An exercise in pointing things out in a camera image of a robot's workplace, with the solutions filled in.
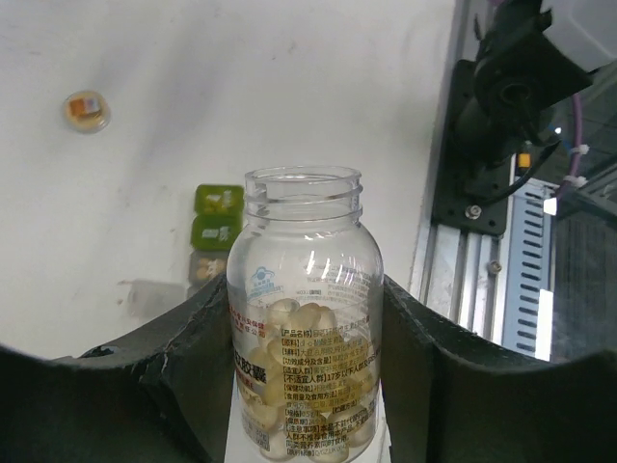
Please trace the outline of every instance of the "transparent plastic bottle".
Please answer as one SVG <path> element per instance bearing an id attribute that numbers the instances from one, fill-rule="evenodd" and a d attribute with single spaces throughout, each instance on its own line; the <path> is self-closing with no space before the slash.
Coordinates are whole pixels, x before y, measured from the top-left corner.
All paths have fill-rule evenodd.
<path id="1" fill-rule="evenodd" d="M 348 462 L 375 435 L 384 271 L 360 177 L 246 175 L 228 293 L 241 420 L 264 461 Z"/>

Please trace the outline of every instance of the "bottle mouth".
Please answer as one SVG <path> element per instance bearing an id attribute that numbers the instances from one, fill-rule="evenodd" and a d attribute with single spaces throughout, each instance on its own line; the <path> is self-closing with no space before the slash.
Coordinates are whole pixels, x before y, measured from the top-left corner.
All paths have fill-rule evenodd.
<path id="1" fill-rule="evenodd" d="M 362 213 L 360 171 L 335 166 L 274 167 L 249 172 L 245 205 L 249 216 L 312 220 Z"/>

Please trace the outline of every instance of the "bottle neck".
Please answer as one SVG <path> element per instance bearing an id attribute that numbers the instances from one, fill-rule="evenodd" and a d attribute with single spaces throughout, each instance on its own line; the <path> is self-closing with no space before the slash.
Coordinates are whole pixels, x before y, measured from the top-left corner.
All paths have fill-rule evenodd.
<path id="1" fill-rule="evenodd" d="M 360 173 L 336 167 L 282 167 L 247 174 L 245 213 L 252 225 L 358 222 Z"/>

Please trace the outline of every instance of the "white cable tie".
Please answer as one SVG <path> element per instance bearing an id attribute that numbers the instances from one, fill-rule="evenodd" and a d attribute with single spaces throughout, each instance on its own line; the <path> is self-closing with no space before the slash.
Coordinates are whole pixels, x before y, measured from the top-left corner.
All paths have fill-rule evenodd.
<path id="1" fill-rule="evenodd" d="M 579 145 L 570 150 L 570 154 L 580 154 L 581 156 L 584 156 L 588 152 L 589 152 L 589 145 Z"/>
<path id="2" fill-rule="evenodd" d="M 564 181 L 567 181 L 572 186 L 574 186 L 576 189 L 581 188 L 587 184 L 587 178 L 583 176 L 580 176 L 580 177 L 565 176 L 563 177 L 563 179 Z"/>

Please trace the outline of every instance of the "black cable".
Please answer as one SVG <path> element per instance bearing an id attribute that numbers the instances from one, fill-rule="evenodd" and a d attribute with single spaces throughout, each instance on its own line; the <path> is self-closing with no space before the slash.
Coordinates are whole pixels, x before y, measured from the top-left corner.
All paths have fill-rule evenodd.
<path id="1" fill-rule="evenodd" d="M 552 145 L 545 147 L 540 153 L 540 157 L 538 157 L 538 160 L 535 161 L 531 165 L 531 167 L 527 169 L 527 172 L 525 172 L 521 177 L 519 177 L 510 186 L 508 186 L 507 188 L 504 188 L 503 190 L 494 194 L 493 196 L 490 196 L 487 198 L 477 198 L 476 199 L 477 204 L 478 205 L 495 204 L 502 200 L 505 200 L 511 195 L 514 195 L 517 191 L 519 191 L 519 189 L 523 185 L 525 185 L 529 181 L 530 178 L 532 178 L 538 172 L 538 170 L 540 170 L 543 164 L 549 160 L 552 154 L 557 150 L 559 143 L 560 141 L 557 141 L 556 143 L 553 143 Z"/>

